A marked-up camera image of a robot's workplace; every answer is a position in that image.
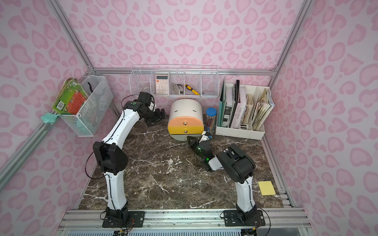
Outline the yellow drawer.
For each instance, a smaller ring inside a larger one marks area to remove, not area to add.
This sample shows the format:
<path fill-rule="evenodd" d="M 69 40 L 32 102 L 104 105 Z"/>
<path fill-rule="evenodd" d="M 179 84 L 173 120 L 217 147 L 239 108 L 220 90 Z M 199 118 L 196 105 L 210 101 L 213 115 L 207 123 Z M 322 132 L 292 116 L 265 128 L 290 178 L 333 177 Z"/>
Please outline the yellow drawer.
<path fill-rule="evenodd" d="M 189 126 L 189 125 L 181 125 L 181 126 L 168 126 L 168 131 L 172 135 L 197 135 L 201 134 L 204 131 L 204 127 L 200 126 Z"/>

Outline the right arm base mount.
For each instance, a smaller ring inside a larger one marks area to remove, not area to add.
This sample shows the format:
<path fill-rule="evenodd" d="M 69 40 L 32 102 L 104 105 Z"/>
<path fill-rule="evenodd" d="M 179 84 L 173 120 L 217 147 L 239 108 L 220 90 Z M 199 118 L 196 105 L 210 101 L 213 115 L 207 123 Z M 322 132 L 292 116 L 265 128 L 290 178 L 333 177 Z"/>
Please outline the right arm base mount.
<path fill-rule="evenodd" d="M 226 227 L 251 226 L 258 228 L 266 225 L 262 211 L 257 209 L 252 209 L 249 212 L 224 210 L 220 214 L 220 218 L 224 220 Z"/>

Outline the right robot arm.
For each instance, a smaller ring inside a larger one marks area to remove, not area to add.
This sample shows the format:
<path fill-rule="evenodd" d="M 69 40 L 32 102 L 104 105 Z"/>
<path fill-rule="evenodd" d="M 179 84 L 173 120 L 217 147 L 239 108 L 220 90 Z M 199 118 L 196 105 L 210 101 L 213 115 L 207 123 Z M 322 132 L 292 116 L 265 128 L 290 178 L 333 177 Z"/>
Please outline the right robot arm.
<path fill-rule="evenodd" d="M 225 210 L 220 215 L 225 226 L 264 226 L 262 210 L 253 199 L 253 177 L 256 164 L 237 145 L 232 144 L 225 150 L 213 154 L 212 135 L 203 132 L 200 137 L 187 137 L 189 147 L 198 156 L 208 172 L 225 170 L 235 182 L 237 192 L 236 210 Z"/>

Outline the orange top drawer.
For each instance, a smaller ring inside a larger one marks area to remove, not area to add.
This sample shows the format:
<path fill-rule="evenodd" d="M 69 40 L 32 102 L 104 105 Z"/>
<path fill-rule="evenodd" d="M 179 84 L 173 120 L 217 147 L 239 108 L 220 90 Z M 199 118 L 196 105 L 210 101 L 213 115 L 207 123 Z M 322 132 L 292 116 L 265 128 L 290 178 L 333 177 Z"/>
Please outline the orange top drawer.
<path fill-rule="evenodd" d="M 196 117 L 180 116 L 169 120 L 168 127 L 182 127 L 182 126 L 203 126 L 203 121 Z"/>

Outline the grey bottom drawer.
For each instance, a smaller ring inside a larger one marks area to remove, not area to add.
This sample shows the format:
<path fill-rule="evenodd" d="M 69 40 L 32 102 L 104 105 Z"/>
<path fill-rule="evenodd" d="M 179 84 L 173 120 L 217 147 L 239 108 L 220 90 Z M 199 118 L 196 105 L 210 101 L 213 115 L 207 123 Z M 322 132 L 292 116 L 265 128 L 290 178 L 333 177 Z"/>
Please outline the grey bottom drawer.
<path fill-rule="evenodd" d="M 201 134 L 171 134 L 170 136 L 173 139 L 178 140 L 178 141 L 182 141 L 182 142 L 187 142 L 188 137 L 192 137 L 192 138 L 201 138 L 202 137 Z"/>

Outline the white round drawer cabinet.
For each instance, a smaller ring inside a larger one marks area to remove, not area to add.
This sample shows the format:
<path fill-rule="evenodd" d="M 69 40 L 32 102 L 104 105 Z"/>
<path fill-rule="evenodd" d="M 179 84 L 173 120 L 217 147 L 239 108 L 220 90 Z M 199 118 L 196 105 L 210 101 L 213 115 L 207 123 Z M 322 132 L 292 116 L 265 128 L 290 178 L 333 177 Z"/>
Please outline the white round drawer cabinet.
<path fill-rule="evenodd" d="M 193 99 L 179 99 L 172 103 L 169 120 L 178 117 L 192 117 L 203 121 L 201 104 Z"/>

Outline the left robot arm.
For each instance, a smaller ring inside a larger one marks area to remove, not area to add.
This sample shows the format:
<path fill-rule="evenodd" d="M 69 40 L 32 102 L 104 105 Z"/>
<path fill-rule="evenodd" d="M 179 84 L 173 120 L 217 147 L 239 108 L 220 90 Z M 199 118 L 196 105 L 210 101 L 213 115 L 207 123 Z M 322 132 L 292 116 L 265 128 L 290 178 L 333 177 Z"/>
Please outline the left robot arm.
<path fill-rule="evenodd" d="M 121 104 L 123 110 L 114 127 L 102 141 L 93 144 L 92 154 L 107 184 L 108 206 L 103 228 L 124 228 L 133 223 L 124 189 L 124 170 L 129 159 L 123 145 L 139 120 L 144 120 L 150 127 L 166 119 L 165 110 L 156 108 L 155 104 L 153 95 L 143 91 L 137 99 Z"/>

